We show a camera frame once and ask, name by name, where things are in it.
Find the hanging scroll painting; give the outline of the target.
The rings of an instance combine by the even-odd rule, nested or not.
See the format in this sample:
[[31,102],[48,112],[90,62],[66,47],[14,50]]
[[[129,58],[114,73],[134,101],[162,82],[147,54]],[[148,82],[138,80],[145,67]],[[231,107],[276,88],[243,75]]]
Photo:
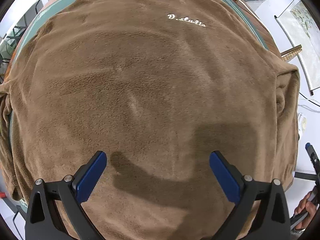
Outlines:
[[275,17],[292,46],[302,46],[298,54],[310,94],[319,89],[319,27],[301,0],[293,0]]

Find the glass top folding table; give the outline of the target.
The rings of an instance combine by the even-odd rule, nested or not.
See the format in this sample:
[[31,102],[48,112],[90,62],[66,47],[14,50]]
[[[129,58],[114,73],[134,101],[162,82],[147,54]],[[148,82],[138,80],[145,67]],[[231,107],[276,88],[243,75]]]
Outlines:
[[9,63],[20,39],[28,27],[27,18],[25,15],[13,27],[11,32],[5,36],[1,42],[1,62]]

